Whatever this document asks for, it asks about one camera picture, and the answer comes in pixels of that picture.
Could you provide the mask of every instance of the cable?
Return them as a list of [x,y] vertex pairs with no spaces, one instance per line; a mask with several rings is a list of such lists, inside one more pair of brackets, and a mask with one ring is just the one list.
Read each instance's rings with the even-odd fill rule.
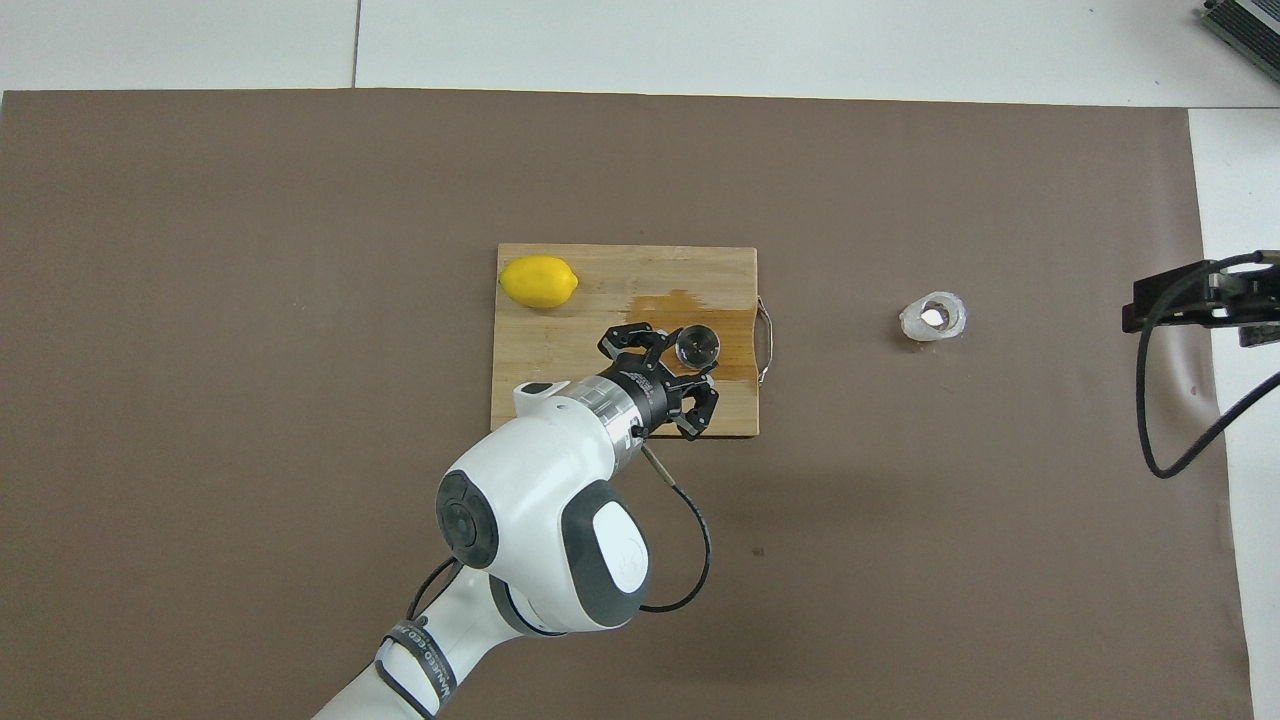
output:
[[1169,287],[1166,287],[1165,291],[1160,293],[1160,297],[1156,299],[1156,304],[1151,307],[1151,311],[1147,313],[1147,319],[1142,323],[1142,336],[1138,338],[1138,372],[1135,378],[1137,406],[1138,406],[1138,442],[1142,443],[1142,457],[1143,460],[1147,461],[1147,468],[1157,478],[1169,479],[1176,475],[1178,473],[1181,473],[1184,469],[1187,469],[1187,466],[1190,465],[1192,460],[1196,460],[1196,457],[1206,447],[1208,447],[1208,443],[1213,442],[1213,439],[1217,438],[1217,436],[1222,434],[1222,430],[1225,430],[1228,425],[1230,425],[1245,410],[1252,407],[1254,402],[1262,400],[1262,397],[1266,393],[1271,392],[1277,386],[1280,386],[1280,373],[1271,375],[1261,384],[1258,384],[1258,387],[1249,391],[1248,395],[1242,397],[1235,405],[1230,407],[1230,410],[1224,413],[1222,416],[1220,416],[1212,425],[1210,425],[1208,429],[1204,430],[1201,434],[1201,437],[1197,438],[1196,442],[1192,443],[1189,448],[1187,448],[1187,452],[1184,452],[1181,457],[1179,457],[1172,465],[1170,465],[1169,468],[1161,468],[1156,462],[1156,456],[1151,451],[1151,437],[1147,433],[1147,350],[1148,346],[1151,345],[1151,333],[1160,323],[1160,319],[1165,315],[1165,311],[1169,310],[1169,306],[1172,305],[1174,299],[1178,297],[1183,291],[1189,288],[1192,283],[1204,277],[1208,277],[1219,270],[1224,270],[1226,268],[1231,268],[1235,265],[1245,265],[1249,263],[1274,263],[1275,256],[1276,254],[1272,251],[1256,250],[1247,255],[1233,255],[1231,258],[1226,258],[1224,260],[1215,260],[1208,265],[1197,268],[1196,270],[1192,270],[1190,273],[1170,283]]
[[440,573],[444,573],[452,565],[457,565],[457,562],[458,559],[451,556],[444,562],[436,565],[435,570],[431,570],[431,574],[428,575],[425,580],[422,580],[422,585],[417,588],[417,594],[413,596],[413,602],[408,603],[408,611],[404,612],[406,620],[412,620],[413,618],[417,618],[417,603],[422,602],[422,596],[426,594],[426,588],[431,587],[431,583],[434,583],[435,579],[440,577]]
[[707,575],[712,571],[712,532],[707,527],[707,519],[703,518],[701,510],[699,510],[698,505],[694,503],[694,500],[689,497],[689,495],[684,489],[681,489],[680,486],[676,484],[676,479],[671,477],[671,473],[668,473],[667,468],[662,465],[662,461],[658,460],[658,456],[654,455],[652,450],[649,450],[649,446],[648,445],[641,446],[640,451],[644,452],[645,459],[648,459],[649,464],[653,465],[653,469],[658,473],[658,477],[662,478],[662,482],[667,483],[667,487],[676,491],[676,495],[680,496],[680,500],[684,500],[685,505],[687,505],[689,509],[694,511],[694,518],[698,519],[698,527],[701,528],[703,530],[703,548],[705,552],[703,555],[703,574],[699,575],[698,584],[694,585],[694,589],[689,591],[689,594],[686,594],[685,597],[669,605],[640,606],[640,610],[645,612],[671,612],[672,610],[680,610],[681,607],[689,605],[695,597],[698,597],[698,593],[701,592],[703,585],[707,583]]

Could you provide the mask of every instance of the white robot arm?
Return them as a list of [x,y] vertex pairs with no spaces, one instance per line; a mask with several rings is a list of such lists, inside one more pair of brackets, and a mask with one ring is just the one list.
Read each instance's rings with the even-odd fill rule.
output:
[[[611,328],[599,350],[613,364],[598,375],[515,389],[516,419],[460,457],[436,492],[461,571],[387,633],[372,664],[316,717],[434,717],[493,647],[635,616],[649,550],[608,480],[668,421],[699,437],[718,397],[714,361],[681,377],[663,365],[675,338],[646,323]],[[685,397],[694,398],[687,413]]]

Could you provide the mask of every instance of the brown tabletop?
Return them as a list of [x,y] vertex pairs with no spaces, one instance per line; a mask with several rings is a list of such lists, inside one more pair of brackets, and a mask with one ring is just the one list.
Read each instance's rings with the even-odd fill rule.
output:
[[[1147,474],[1119,329],[1202,256],[1185,111],[379,90],[5,94],[4,715],[355,675],[486,432],[499,242],[758,247],[777,361],[760,437],[655,442],[703,596],[502,647],[447,717],[1251,716],[1221,446]],[[969,329],[908,342],[934,290]],[[1207,336],[1155,351],[1167,457]],[[691,518],[618,486],[677,597]]]

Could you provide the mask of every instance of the yellow lemon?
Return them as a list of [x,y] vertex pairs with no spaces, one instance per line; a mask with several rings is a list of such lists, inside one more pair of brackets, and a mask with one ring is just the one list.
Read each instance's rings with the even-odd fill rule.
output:
[[498,284],[516,302],[547,310],[568,301],[577,288],[577,275],[559,258],[526,255],[507,265],[498,275]]

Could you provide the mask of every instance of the white floor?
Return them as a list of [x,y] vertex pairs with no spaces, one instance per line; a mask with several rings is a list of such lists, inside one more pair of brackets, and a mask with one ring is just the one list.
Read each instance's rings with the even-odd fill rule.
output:
[[[468,87],[1198,108],[1206,256],[1280,246],[1280,83],[1196,0],[0,0],[0,90]],[[1280,346],[1213,337],[1224,406]],[[1228,432],[1257,717],[1280,720],[1280,397]]]

